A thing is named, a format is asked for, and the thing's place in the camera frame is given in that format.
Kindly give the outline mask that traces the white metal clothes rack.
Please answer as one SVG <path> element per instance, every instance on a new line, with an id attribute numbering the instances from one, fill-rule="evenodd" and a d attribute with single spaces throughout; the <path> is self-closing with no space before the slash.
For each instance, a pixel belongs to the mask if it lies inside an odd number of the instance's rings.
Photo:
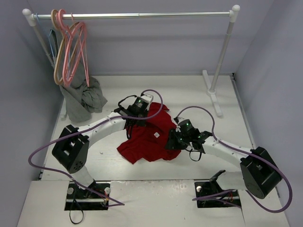
<path id="1" fill-rule="evenodd" d="M 46 14 L 24 9 L 33 29 L 49 21 L 63 36 L 74 38 L 68 24 L 85 26 L 89 72 L 104 75 L 195 75 L 205 78 L 217 116 L 223 115 L 216 83 L 237 20 L 239 5 L 222 9 L 145 6 L 141 1 L 110 9 L 71 1 Z"/>

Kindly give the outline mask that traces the beige plastic hanger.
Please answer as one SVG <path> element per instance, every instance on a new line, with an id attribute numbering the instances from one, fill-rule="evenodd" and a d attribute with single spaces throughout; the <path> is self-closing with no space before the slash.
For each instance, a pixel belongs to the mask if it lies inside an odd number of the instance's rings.
<path id="1" fill-rule="evenodd" d="M 57 85 L 62 85 L 63 84 L 63 79 L 62 79 L 62 67 L 63 67 L 63 61 L 64 61 L 64 47 L 63 45 L 65 44 L 65 39 L 63 37 L 63 34 L 59 28 L 59 23 L 57 22 L 56 19 L 56 14 L 59 12 L 59 10 L 53 9 L 51 12 L 51 21 L 54 26 L 54 28 L 60 32 L 62 39 L 59 44 L 59 50 L 58 50 L 58 55 L 54 60 L 54 73 L 53 73 L 53 78 L 54 81 Z"/>

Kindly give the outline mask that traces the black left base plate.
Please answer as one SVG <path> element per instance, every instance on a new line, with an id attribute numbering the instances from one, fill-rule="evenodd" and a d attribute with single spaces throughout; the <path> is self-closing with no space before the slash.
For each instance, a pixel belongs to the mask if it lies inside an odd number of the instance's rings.
<path id="1" fill-rule="evenodd" d="M 81 189 L 74 182 L 69 182 L 64 207 L 65 211 L 108 210 L 108 205 L 108 199 L 102 198 L 86 189 Z"/>

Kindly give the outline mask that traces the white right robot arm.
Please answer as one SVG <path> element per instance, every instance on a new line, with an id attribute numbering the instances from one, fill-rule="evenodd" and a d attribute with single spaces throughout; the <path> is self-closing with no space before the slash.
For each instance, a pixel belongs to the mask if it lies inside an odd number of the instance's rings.
<path id="1" fill-rule="evenodd" d="M 179 149 L 197 152 L 199 155 L 212 155 L 225 160 L 237 168 L 236 172 L 220 170 L 207 183 L 202 196 L 220 195 L 226 190 L 247 190 L 253 196 L 263 199 L 281 182 L 282 176 L 275 170 L 277 167 L 269 153 L 261 147 L 246 148 L 244 153 L 231 145 L 224 146 L 208 131 L 200 132 L 194 128 L 189 119 L 181 121 L 177 128 L 170 129 L 168 150 Z"/>

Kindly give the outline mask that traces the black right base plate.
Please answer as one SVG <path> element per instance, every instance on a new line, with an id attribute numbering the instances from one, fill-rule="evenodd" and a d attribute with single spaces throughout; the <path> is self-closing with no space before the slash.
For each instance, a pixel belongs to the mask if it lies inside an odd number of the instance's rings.
<path id="1" fill-rule="evenodd" d="M 237 190 L 222 190 L 210 181 L 196 181 L 194 183 L 196 197 L 206 197 L 205 200 L 197 200 L 199 209 L 206 208 L 241 208 L 241 201 Z"/>

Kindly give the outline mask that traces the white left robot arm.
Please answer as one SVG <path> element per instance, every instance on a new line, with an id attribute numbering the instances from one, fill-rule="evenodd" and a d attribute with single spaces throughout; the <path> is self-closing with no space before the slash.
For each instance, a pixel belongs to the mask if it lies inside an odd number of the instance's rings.
<path id="1" fill-rule="evenodd" d="M 57 161 L 73 179 L 80 183 L 77 192 L 83 198 L 87 199 L 93 196 L 96 185 L 85 166 L 89 148 L 115 132 L 126 130 L 130 136 L 135 125 L 144 126 L 144 120 L 123 119 L 121 116 L 146 117 L 152 101 L 152 95 L 144 94 L 137 97 L 135 102 L 127 108 L 119 105 L 117 109 L 99 121 L 79 128 L 68 125 L 63 129 L 60 134 L 61 138 L 91 127 L 94 128 L 91 131 L 57 142 L 52 150 L 52 155 Z"/>

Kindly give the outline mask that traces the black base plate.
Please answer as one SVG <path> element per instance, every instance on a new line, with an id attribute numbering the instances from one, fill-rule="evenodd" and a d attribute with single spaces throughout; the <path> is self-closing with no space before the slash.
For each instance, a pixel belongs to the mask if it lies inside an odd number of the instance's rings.
<path id="1" fill-rule="evenodd" d="M 74 182 L 69 182 L 64 207 L 65 211 L 108 210 L 108 205 L 108 199 L 102 198 L 86 189 L 81 189 Z"/>
<path id="2" fill-rule="evenodd" d="M 199 209 L 206 208 L 241 208 L 241 201 L 237 190 L 222 190 L 210 181 L 196 181 L 194 183 L 196 197 L 206 197 L 205 200 L 197 200 Z"/>

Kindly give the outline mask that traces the grey hanging garment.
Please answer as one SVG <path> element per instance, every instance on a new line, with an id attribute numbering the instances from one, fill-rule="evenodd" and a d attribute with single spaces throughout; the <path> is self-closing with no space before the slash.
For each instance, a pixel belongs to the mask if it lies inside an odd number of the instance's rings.
<path id="1" fill-rule="evenodd" d="M 89 78 L 87 85 L 84 67 L 81 63 L 69 87 L 59 85 L 66 101 L 66 113 L 72 122 L 85 122 L 91 119 L 92 113 L 100 113 L 107 99 L 103 96 L 99 81 Z"/>

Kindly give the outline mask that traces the red t-shirt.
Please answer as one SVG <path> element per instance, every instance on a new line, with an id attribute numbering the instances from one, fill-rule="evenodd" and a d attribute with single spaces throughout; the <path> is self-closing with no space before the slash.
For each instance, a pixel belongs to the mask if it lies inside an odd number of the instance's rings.
<path id="1" fill-rule="evenodd" d="M 158 159 L 173 160 L 180 153 L 180 149 L 165 149 L 168 141 L 169 131 L 176 128 L 168 114 L 166 105 L 153 102 L 150 106 L 148 116 L 154 115 L 161 107 L 160 113 L 146 120 L 145 126 L 134 126 L 131 138 L 117 147 L 117 151 L 130 163 L 134 164 L 140 159 L 149 162 Z"/>

